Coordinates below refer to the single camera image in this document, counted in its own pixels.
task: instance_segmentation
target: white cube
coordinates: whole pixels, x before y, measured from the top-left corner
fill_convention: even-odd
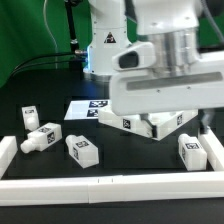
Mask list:
[[[196,137],[180,135],[179,154],[188,171],[206,170],[207,152]]]
[[[69,135],[66,138],[69,155],[82,167],[99,163],[98,148],[84,136]]]

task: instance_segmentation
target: white block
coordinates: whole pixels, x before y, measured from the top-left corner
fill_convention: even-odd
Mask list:
[[[0,178],[2,178],[17,151],[16,137],[4,137],[0,143]]]
[[[35,106],[22,107],[22,112],[26,130],[34,131],[40,127],[39,117]]]
[[[123,176],[100,177],[88,186],[89,203],[124,200]]]
[[[179,154],[188,171],[206,170],[207,153],[196,137],[180,135]]]
[[[208,154],[208,161],[215,171],[224,171],[224,147],[211,129],[205,135],[199,135],[200,143]]]
[[[70,156],[82,167],[99,163],[98,148],[84,136],[70,135],[66,138]]]
[[[110,105],[100,108],[98,114],[100,123],[147,138],[153,137],[152,129],[141,120],[140,115],[117,116],[112,112]],[[149,114],[150,122],[156,126],[157,136],[154,139],[165,138],[197,115],[197,110]]]

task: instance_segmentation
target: black cable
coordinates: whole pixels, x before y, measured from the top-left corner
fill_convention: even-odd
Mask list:
[[[71,60],[64,60],[64,61],[57,61],[57,62],[42,62],[42,63],[34,63],[34,64],[30,64],[30,65],[26,65],[26,66],[22,66],[20,68],[14,69],[13,72],[9,75],[9,79],[11,79],[12,77],[14,77],[16,75],[16,73],[18,73],[19,71],[26,69],[26,68],[30,68],[30,67],[35,67],[35,66],[41,66],[41,65],[50,65],[50,64],[55,64],[55,63],[68,63]],[[85,59],[75,59],[74,61],[80,61],[80,62],[85,62]]]
[[[39,56],[33,57],[31,59],[28,59],[28,60],[22,62],[21,64],[17,65],[14,70],[22,67],[25,64],[28,64],[31,61],[35,61],[37,59],[50,58],[50,57],[55,57],[55,56],[61,57],[61,56],[68,56],[68,55],[75,55],[75,53],[73,53],[73,52],[63,52],[63,53],[53,53],[53,54],[43,54],[43,55],[39,55]]]

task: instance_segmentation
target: white plastic object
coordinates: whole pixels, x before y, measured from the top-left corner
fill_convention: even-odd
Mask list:
[[[24,153],[43,151],[62,138],[61,125],[48,123],[28,134],[28,140],[21,144]]]
[[[112,56],[125,50],[131,43],[127,37],[127,18],[124,1],[89,0],[93,39],[88,46],[87,79],[109,81],[117,72]]]
[[[208,133],[199,134],[198,140],[208,154],[208,160],[215,171],[224,171],[224,147],[209,128]]]
[[[4,137],[0,142],[0,178],[2,178],[17,151],[15,136]]]
[[[39,117],[35,106],[22,107],[22,113],[26,130],[34,131],[40,127]]]
[[[211,155],[219,145],[213,135],[211,130],[199,135],[209,144]],[[223,158],[215,161],[221,164]],[[223,171],[0,181],[1,206],[217,197],[224,197]]]
[[[156,126],[157,136],[153,136],[152,128],[139,115],[117,116],[112,112],[111,105],[98,110],[98,121],[127,132],[161,140],[197,115],[197,110],[149,114],[149,121]]]
[[[200,59],[190,65],[190,73],[172,78],[172,85],[167,85],[169,82],[165,80],[169,79],[154,79],[149,69],[142,74],[122,72],[110,82],[112,110],[117,115],[133,115],[223,107],[223,63],[224,51],[201,54]]]
[[[198,27],[202,12],[200,0],[135,0],[132,1],[138,21],[137,34],[170,33]]]
[[[131,52],[135,52],[138,55],[137,67],[122,69],[119,64],[120,58]],[[113,68],[117,71],[150,68],[156,63],[155,47],[150,42],[136,42],[120,54],[113,56],[112,63]]]
[[[206,170],[207,153],[196,137],[182,134],[178,138],[179,154],[188,171]]]
[[[69,155],[82,167],[87,168],[99,163],[98,148],[84,136],[69,135],[66,138]]]

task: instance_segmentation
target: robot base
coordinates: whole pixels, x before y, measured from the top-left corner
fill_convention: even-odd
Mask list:
[[[105,74],[95,74],[90,72],[88,67],[85,67],[83,69],[84,73],[84,79],[89,80],[89,81],[95,81],[95,82],[102,82],[102,83],[109,83],[112,75],[105,75]]]

